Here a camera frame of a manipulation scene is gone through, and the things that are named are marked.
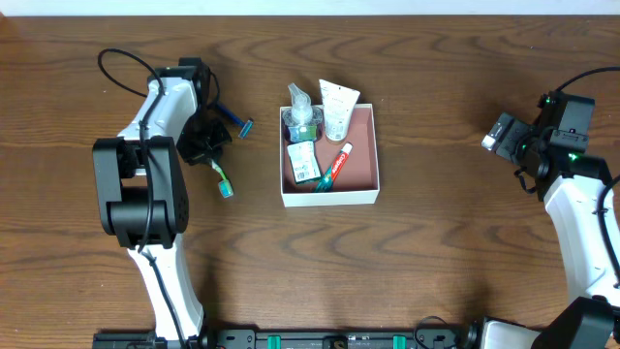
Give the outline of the blue disposable razor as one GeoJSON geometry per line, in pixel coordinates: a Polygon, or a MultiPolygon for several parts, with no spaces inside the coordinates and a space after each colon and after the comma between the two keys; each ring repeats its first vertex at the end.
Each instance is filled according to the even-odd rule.
{"type": "Polygon", "coordinates": [[[240,127],[240,131],[238,137],[240,139],[245,139],[248,134],[251,132],[254,126],[254,120],[252,118],[248,118],[247,120],[243,120],[238,117],[234,112],[232,112],[229,108],[227,108],[222,102],[218,102],[216,104],[216,109],[220,113],[222,113],[225,117],[230,119],[234,124],[240,127]]]}

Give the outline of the green white toothbrush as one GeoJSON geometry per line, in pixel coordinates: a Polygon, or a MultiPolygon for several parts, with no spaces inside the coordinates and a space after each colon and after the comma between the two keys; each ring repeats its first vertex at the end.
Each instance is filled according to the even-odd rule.
{"type": "Polygon", "coordinates": [[[221,177],[221,180],[218,182],[218,189],[224,199],[230,198],[233,196],[233,187],[231,182],[228,180],[226,173],[220,167],[220,165],[212,160],[210,162],[211,168],[221,177]]]}

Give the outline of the clear soap pump bottle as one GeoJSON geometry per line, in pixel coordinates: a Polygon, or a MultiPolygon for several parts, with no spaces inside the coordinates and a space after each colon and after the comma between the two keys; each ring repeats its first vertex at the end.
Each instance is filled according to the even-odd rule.
{"type": "Polygon", "coordinates": [[[292,105],[282,112],[285,138],[290,143],[315,142],[321,137],[323,112],[312,105],[310,96],[295,83],[288,89],[292,105]]]}

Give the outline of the green white soap packet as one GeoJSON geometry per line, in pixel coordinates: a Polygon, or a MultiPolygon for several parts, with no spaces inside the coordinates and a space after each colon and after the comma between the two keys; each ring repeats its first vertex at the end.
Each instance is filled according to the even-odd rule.
{"type": "Polygon", "coordinates": [[[289,144],[287,151],[295,184],[317,181],[322,177],[312,141],[289,144]]]}

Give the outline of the green toothpaste tube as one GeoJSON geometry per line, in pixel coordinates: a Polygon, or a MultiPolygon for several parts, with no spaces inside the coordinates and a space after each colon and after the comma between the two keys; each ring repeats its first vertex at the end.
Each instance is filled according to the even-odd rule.
{"type": "Polygon", "coordinates": [[[347,162],[352,150],[353,145],[351,143],[345,143],[343,145],[334,161],[331,163],[329,168],[325,171],[324,175],[318,182],[317,187],[314,189],[315,193],[329,192],[332,189],[336,178],[338,177],[342,168],[347,162]]]}

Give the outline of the white shampoo tube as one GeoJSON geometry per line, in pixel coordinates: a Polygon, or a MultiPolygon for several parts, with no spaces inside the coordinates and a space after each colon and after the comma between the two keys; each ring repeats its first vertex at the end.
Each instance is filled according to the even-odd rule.
{"type": "Polygon", "coordinates": [[[320,79],[324,107],[325,135],[334,143],[345,140],[353,110],[360,92],[349,87],[320,79]]]}

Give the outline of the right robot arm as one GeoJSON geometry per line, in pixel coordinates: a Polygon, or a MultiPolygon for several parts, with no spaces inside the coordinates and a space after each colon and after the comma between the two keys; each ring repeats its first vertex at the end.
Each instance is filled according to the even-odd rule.
{"type": "Polygon", "coordinates": [[[619,227],[605,159],[589,156],[594,100],[560,89],[542,95],[533,123],[502,113],[481,145],[530,176],[560,244],[568,307],[540,331],[487,320],[480,348],[603,348],[619,337],[619,227]]]}

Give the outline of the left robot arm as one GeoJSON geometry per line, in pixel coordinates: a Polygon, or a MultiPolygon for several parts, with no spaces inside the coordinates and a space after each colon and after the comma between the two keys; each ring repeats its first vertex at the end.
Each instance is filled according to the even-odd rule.
{"type": "Polygon", "coordinates": [[[189,197],[182,164],[219,168],[231,141],[210,115],[218,81],[198,57],[150,69],[144,100],[132,122],[92,148],[104,231],[139,268],[156,319],[146,333],[97,333],[95,348],[212,348],[216,341],[192,285],[183,249],[189,197]]]}

